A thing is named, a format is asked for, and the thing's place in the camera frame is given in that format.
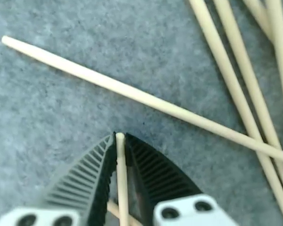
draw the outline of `wooden dowel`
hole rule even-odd
[[[250,13],[255,18],[261,30],[265,33],[268,39],[273,43],[273,32],[269,23],[268,14],[265,6],[260,0],[242,0]]]
[[[117,140],[117,194],[119,204],[119,224],[129,226],[128,208],[128,182],[125,159],[125,136],[123,133],[116,134]]]
[[[110,213],[112,213],[114,216],[119,218],[118,206],[112,200],[108,201],[108,203],[107,203],[107,210]],[[131,226],[142,226],[142,224],[138,220],[136,220],[134,217],[132,217],[131,215],[129,215],[129,224]]]
[[[267,12],[272,29],[275,55],[283,90],[283,7],[281,0],[266,0]]]
[[[203,0],[190,0],[190,3],[196,15],[196,18],[204,32],[205,38],[212,51],[212,54],[219,66],[219,69],[225,80],[225,83],[240,113],[240,116],[242,118],[242,121],[245,125],[248,134],[254,139],[263,142],[259,129],[256,125],[255,119],[252,115],[250,107],[247,103],[247,100],[238,82],[231,61],[223,46],[223,43],[214,25],[213,19],[209,13],[206,3]],[[226,25],[228,25],[228,21],[232,21],[232,20],[235,21],[234,17],[227,18],[227,16],[230,16],[228,14],[228,8],[231,10],[228,1],[216,0],[214,1],[214,3],[217,7],[219,15],[221,16],[221,20],[223,24],[226,23]],[[273,163],[268,156],[261,153],[257,153],[257,154],[258,154],[258,159],[262,165],[263,171],[267,177],[267,180],[269,181],[269,184],[274,192],[274,195],[283,213],[283,188],[276,173],[276,170],[273,166]]]
[[[29,45],[25,42],[13,39],[11,37],[3,36],[2,43],[54,68],[60,69],[66,73],[84,79],[95,85],[109,89],[122,96],[140,102],[180,120],[186,121],[192,125],[203,128],[211,133],[229,139],[251,150],[262,152],[273,158],[277,158],[283,161],[282,150],[256,141],[249,136],[239,133],[233,129],[227,128],[226,126],[220,125],[212,120],[192,113],[165,100],[157,98],[149,93],[141,91],[137,88],[112,79],[106,75],[100,74],[84,66],[66,60],[60,56],[54,55],[46,50],[33,45]]]
[[[213,1],[218,11],[219,17],[221,18],[230,45],[233,49],[235,58],[242,73],[246,87],[250,93],[251,100],[255,106],[256,112],[259,117],[259,121],[263,128],[267,141],[269,142],[270,145],[278,149],[281,149],[279,138],[277,136],[275,127],[268,112],[268,108],[265,103],[263,94],[260,90],[260,86],[256,79],[253,67],[250,62],[250,58],[248,56],[241,33],[239,31],[238,24],[235,21],[235,17],[231,9],[231,5],[228,0],[224,0],[224,1],[213,0]],[[255,132],[256,136],[260,135],[257,126],[256,128],[253,128],[251,131]],[[275,163],[277,165],[280,178],[283,182],[283,163],[280,161],[276,161]]]

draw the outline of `wooden stick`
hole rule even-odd
[[[226,82],[226,85],[235,102],[235,105],[240,113],[240,116],[243,120],[243,123],[245,125],[245,128],[248,134],[251,137],[255,138],[256,140],[263,142],[259,129],[256,125],[255,119],[252,115],[250,107],[247,103],[247,100],[238,82],[238,79],[232,67],[231,61],[226,53],[226,50],[223,46],[223,43],[218,34],[218,31],[214,25],[213,19],[209,13],[206,3],[204,2],[204,0],[190,0],[190,3],[194,10],[196,18],[204,32],[205,38],[213,53],[213,56],[219,66],[219,69]],[[226,0],[223,0],[223,1],[216,0],[215,1],[214,0],[214,3],[217,7],[219,15],[221,16],[221,20],[223,24],[226,23],[226,25],[228,25],[229,23],[232,22],[232,20],[235,21],[234,17],[230,17],[230,14],[228,13],[228,9],[231,10],[231,7],[228,1]],[[267,177],[267,180],[269,181],[269,184],[274,192],[274,195],[283,213],[283,188],[278,178],[278,175],[276,173],[276,170],[274,169],[273,163],[268,156],[261,154],[261,153],[257,153],[257,155],[262,165],[263,171]]]
[[[283,7],[281,0],[266,0],[269,21],[274,38],[275,55],[283,90]]]
[[[116,134],[117,139],[117,194],[119,203],[119,224],[129,226],[128,208],[128,182],[125,158],[125,136],[123,133]]]
[[[260,0],[242,0],[250,13],[255,18],[261,30],[271,42],[274,42],[272,28],[269,24],[268,14],[265,6]]]
[[[54,68],[60,69],[95,85],[109,89],[122,96],[128,97],[180,120],[186,121],[192,125],[203,128],[211,133],[229,139],[251,150],[262,152],[273,158],[283,161],[282,150],[256,141],[242,133],[227,128],[226,126],[220,125],[212,120],[206,119],[165,100],[157,98],[149,93],[143,92],[106,75],[100,74],[79,64],[66,60],[60,56],[54,55],[46,50],[29,45],[22,41],[18,41],[11,37],[3,36],[2,43]]]
[[[278,139],[263,94],[260,90],[260,86],[256,79],[254,70],[252,68],[250,58],[248,56],[242,36],[240,34],[238,24],[236,23],[233,11],[231,9],[231,5],[228,0],[223,0],[223,1],[213,0],[213,1],[218,11],[219,17],[221,18],[228,40],[233,49],[235,58],[237,60],[242,76],[244,78],[247,89],[250,93],[251,100],[255,106],[265,136],[270,145],[278,149],[281,149],[280,141]],[[263,141],[256,124],[254,124],[252,127],[249,127],[248,131],[249,134],[253,133],[252,137],[254,138],[257,137],[258,140]],[[283,163],[280,161],[275,161],[275,163],[277,165],[280,178],[283,182]]]
[[[112,200],[108,201],[107,210],[110,213],[112,213],[114,216],[119,218],[118,206]],[[131,226],[142,226],[142,224],[138,220],[136,220],[134,217],[132,217],[131,215],[129,215],[129,223],[130,223]]]

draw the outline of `screw hole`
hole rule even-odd
[[[71,226],[72,225],[72,219],[69,216],[63,216],[58,218],[53,226]]]
[[[33,226],[36,219],[37,217],[34,214],[28,214],[18,221],[17,226]]]
[[[200,212],[210,211],[212,210],[212,207],[207,202],[197,202],[195,204],[195,208]]]
[[[161,215],[165,219],[175,219],[179,217],[179,213],[177,210],[173,208],[165,208],[162,210]]]

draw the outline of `blue-gray carpet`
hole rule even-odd
[[[214,5],[207,3],[229,49]],[[283,95],[273,47],[242,1],[231,3],[283,145]],[[245,133],[184,0],[0,0],[0,39],[4,34]],[[283,225],[253,151],[0,42],[0,215],[29,204],[60,164],[112,131],[130,132],[161,150],[240,225]],[[135,213],[136,202],[131,204]],[[108,214],[107,225],[118,221]]]

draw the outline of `stick tip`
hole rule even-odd
[[[8,43],[8,41],[9,41],[10,39],[11,39],[11,38],[10,38],[9,36],[3,35],[2,38],[1,38],[1,42],[2,42],[3,44],[6,44],[6,43]]]
[[[116,134],[116,138],[117,139],[124,139],[125,138],[125,135],[123,133],[117,133]]]

